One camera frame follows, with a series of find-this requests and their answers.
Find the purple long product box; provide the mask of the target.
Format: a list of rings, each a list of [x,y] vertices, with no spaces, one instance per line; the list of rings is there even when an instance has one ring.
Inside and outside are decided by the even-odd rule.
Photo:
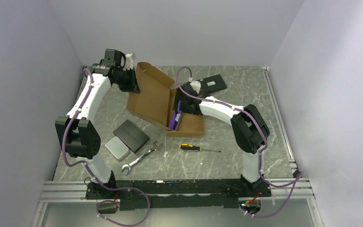
[[[176,107],[173,108],[172,116],[169,120],[168,128],[171,131],[176,131],[182,118],[181,101],[178,101]]]

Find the brown cardboard express box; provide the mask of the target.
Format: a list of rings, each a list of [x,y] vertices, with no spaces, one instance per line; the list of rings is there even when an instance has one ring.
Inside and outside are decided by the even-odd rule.
[[[175,81],[148,62],[135,67],[140,93],[129,93],[126,110],[163,130],[168,137],[202,138],[204,123],[202,115],[184,113],[176,130],[168,128],[174,113]]]

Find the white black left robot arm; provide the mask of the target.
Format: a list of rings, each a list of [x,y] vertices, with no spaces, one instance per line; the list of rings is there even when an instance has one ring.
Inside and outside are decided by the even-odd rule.
[[[61,155],[68,167],[81,164],[89,173],[93,186],[106,199],[117,192],[115,176],[99,155],[101,138],[94,127],[97,109],[112,85],[122,92],[140,93],[133,53],[125,54],[106,49],[104,57],[83,69],[86,84],[72,109],[64,117],[57,117],[55,128]]]

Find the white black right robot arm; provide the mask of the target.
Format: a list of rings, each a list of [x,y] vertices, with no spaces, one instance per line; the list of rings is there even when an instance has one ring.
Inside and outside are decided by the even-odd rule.
[[[181,125],[183,114],[205,115],[231,125],[234,138],[243,154],[242,192],[255,195],[263,183],[260,172],[261,149],[267,146],[268,126],[254,105],[238,106],[220,101],[209,94],[198,94],[189,83],[176,89],[170,130]]]

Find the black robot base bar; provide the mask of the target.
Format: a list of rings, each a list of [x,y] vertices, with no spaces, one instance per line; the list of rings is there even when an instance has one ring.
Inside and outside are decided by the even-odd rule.
[[[103,188],[88,183],[87,200],[120,200],[120,210],[151,208],[211,207],[237,208],[244,198],[270,197],[265,182],[251,190],[235,179],[115,180]]]

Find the black flat box with label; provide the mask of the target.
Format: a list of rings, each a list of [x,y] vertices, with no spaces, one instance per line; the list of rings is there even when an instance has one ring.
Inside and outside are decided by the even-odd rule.
[[[227,84],[220,74],[199,79],[201,90],[206,94],[212,94],[227,89]]]

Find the silver open-end wrench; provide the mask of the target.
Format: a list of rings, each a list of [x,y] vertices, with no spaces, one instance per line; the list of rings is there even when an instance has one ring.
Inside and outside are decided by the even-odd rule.
[[[149,150],[147,150],[144,154],[142,154],[141,156],[139,156],[138,158],[136,158],[134,161],[132,161],[129,164],[124,164],[122,166],[122,170],[121,172],[124,173],[126,172],[126,175],[129,175],[131,170],[133,169],[133,167],[138,164],[139,162],[141,162],[145,157],[147,157],[149,154],[151,154],[153,151],[159,150],[163,147],[163,143],[161,143],[160,145],[158,145],[158,141],[155,141],[151,148]]]

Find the dark grey flat slab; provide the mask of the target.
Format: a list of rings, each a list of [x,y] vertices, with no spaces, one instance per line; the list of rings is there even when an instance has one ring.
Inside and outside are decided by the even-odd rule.
[[[113,131],[113,134],[135,154],[150,140],[150,138],[130,120],[123,122]]]

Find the yellow black handled screwdriver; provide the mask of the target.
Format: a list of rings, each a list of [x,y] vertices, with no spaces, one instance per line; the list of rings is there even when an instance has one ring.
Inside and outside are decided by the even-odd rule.
[[[200,146],[195,146],[192,144],[188,144],[188,143],[182,143],[179,145],[179,148],[182,150],[187,150],[187,151],[208,151],[208,152],[216,152],[216,153],[220,153],[220,150],[211,150],[211,149],[205,149],[202,148]]]

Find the aluminium table edge rail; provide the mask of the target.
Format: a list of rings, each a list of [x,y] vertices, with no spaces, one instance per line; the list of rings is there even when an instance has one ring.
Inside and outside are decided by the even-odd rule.
[[[291,148],[290,141],[289,141],[289,138],[288,138],[285,126],[284,126],[284,122],[283,122],[283,119],[282,119],[282,116],[281,116],[281,113],[279,110],[279,106],[277,104],[276,96],[275,96],[274,90],[272,88],[268,69],[269,69],[269,67],[261,67],[261,72],[264,76],[264,79],[265,79],[265,82],[266,82],[266,85],[267,85],[267,88],[268,88],[268,91],[270,94],[271,103],[272,103],[273,110],[274,110],[274,113],[276,116],[279,132],[282,136],[282,141],[283,141],[283,144],[285,147],[290,170],[291,170],[292,176],[296,177],[296,174],[298,173],[298,167],[297,167],[297,164],[296,164],[296,161],[294,158],[294,154],[292,152],[292,148]]]

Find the front aluminium frame rail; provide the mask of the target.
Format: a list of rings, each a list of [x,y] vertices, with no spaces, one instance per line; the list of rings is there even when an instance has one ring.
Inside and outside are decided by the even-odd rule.
[[[41,227],[49,203],[86,202],[87,186],[82,181],[47,181],[43,184],[31,227]]]

